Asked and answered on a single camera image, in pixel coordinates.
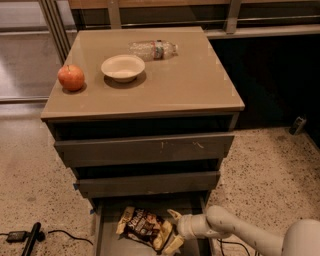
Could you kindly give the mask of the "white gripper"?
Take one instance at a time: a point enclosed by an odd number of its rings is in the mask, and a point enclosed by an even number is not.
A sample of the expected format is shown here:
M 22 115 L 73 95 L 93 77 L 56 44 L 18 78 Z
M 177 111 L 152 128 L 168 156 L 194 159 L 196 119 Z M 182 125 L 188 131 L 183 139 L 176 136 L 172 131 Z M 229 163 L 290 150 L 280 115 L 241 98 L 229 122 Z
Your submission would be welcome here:
M 175 221 L 178 221 L 177 231 L 180 235 L 173 234 L 169 238 L 168 243 L 162 251 L 163 255 L 173 256 L 184 244 L 184 239 L 204 239 L 207 237 L 209 226 L 204 214 L 188 214 L 182 216 L 179 212 L 173 209 L 168 209 L 167 212 Z

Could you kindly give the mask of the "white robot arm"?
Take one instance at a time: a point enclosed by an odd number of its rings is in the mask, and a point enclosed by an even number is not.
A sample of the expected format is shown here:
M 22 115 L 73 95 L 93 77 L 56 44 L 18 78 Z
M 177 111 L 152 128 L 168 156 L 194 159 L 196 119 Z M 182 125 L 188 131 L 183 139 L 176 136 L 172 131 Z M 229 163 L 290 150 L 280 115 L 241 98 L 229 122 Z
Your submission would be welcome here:
M 168 209 L 168 213 L 176 221 L 177 235 L 164 250 L 165 254 L 175 252 L 186 240 L 222 239 L 235 235 L 263 256 L 320 256 L 320 222 L 316 220 L 299 220 L 284 236 L 278 236 L 217 205 L 196 215 L 182 215 L 173 209 Z

